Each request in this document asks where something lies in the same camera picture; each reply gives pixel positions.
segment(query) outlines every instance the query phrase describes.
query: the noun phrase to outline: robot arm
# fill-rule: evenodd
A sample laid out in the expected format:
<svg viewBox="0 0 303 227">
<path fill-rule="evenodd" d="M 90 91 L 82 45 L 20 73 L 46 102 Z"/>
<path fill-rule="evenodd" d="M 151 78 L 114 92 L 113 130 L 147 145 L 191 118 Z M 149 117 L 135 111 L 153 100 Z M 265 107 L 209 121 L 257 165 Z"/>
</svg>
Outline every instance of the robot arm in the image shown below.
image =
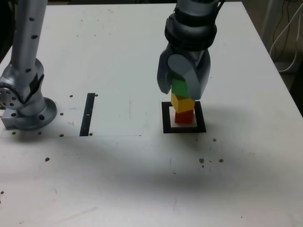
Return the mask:
<svg viewBox="0 0 303 227">
<path fill-rule="evenodd" d="M 56 116 L 55 103 L 44 98 L 44 68 L 36 59 L 47 0 L 20 0 L 11 61 L 0 77 L 2 121 L 7 129 L 34 130 Z"/>
<path fill-rule="evenodd" d="M 172 78 L 182 77 L 191 99 L 198 100 L 208 81 L 208 48 L 217 32 L 215 19 L 225 0 L 178 0 L 165 25 L 169 42 L 160 56 L 157 81 L 168 93 Z"/>
<path fill-rule="evenodd" d="M 215 19 L 225 0 L 178 0 L 169 16 L 157 80 L 168 93 L 172 78 L 181 76 L 191 99 L 201 98 L 207 84 L 210 47 L 216 35 Z M 44 69 L 36 58 L 47 0 L 20 0 L 9 65 L 0 77 L 0 103 L 6 107 L 2 121 L 7 129 L 35 130 L 57 114 L 55 103 L 44 98 Z"/>
</svg>

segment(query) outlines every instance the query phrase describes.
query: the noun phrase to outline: black tape strip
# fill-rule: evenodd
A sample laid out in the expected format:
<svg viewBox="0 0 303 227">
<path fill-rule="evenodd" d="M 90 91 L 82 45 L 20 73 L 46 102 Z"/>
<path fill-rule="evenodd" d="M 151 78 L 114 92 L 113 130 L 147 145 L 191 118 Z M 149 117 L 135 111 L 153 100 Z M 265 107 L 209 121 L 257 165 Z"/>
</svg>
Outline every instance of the black tape strip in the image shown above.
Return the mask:
<svg viewBox="0 0 303 227">
<path fill-rule="evenodd" d="M 163 133 L 202 133 L 206 132 L 202 107 L 199 101 L 195 101 L 195 116 L 196 116 L 196 127 L 171 127 L 170 125 L 170 114 L 169 107 L 170 102 L 162 102 L 162 122 L 163 122 Z"/>
<path fill-rule="evenodd" d="M 90 120 L 93 114 L 95 93 L 88 93 L 82 118 L 80 136 L 89 136 Z"/>
</svg>

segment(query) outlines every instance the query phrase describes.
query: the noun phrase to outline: black band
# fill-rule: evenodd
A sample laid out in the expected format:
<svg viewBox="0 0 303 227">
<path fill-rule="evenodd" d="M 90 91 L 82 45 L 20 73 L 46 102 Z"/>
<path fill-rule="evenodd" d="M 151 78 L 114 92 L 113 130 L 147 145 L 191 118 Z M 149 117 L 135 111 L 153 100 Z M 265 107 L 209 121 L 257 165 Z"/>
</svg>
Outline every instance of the black band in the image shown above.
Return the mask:
<svg viewBox="0 0 303 227">
<path fill-rule="evenodd" d="M 202 26 L 214 25 L 216 17 L 217 17 L 217 11 L 214 11 L 206 16 L 195 17 L 182 12 L 178 8 L 175 9 L 175 19 L 179 23 L 190 27 L 202 27 Z"/>
</svg>

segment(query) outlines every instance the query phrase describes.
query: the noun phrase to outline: toy block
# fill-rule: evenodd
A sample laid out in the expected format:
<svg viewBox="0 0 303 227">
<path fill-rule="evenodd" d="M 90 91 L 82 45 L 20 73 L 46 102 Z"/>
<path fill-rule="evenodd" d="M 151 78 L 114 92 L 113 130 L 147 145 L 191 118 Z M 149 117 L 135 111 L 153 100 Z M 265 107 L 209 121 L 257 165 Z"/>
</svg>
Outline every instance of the toy block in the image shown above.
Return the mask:
<svg viewBox="0 0 303 227">
<path fill-rule="evenodd" d="M 189 110 L 181 113 L 175 114 L 176 124 L 191 124 L 194 119 L 194 110 Z"/>
<path fill-rule="evenodd" d="M 174 93 L 171 93 L 170 102 L 177 113 L 193 110 L 195 107 L 195 102 L 191 98 L 176 96 Z"/>
<path fill-rule="evenodd" d="M 184 79 L 173 78 L 171 81 L 171 92 L 177 96 L 189 98 L 187 84 Z"/>
</svg>

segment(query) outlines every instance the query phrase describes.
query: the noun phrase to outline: table surface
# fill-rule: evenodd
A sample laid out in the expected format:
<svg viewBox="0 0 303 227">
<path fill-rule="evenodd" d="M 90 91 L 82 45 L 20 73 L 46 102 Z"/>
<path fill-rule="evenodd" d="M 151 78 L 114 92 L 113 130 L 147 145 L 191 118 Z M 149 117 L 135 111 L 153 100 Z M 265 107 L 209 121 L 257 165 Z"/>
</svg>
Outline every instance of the table surface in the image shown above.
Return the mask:
<svg viewBox="0 0 303 227">
<path fill-rule="evenodd" d="M 207 133 L 162 133 L 170 96 L 156 73 L 174 7 L 47 7 L 37 58 L 58 115 L 15 135 L 0 124 L 0 226 L 303 225 L 303 120 L 241 3 L 217 18 Z M 79 137 L 87 93 L 93 136 Z"/>
</svg>

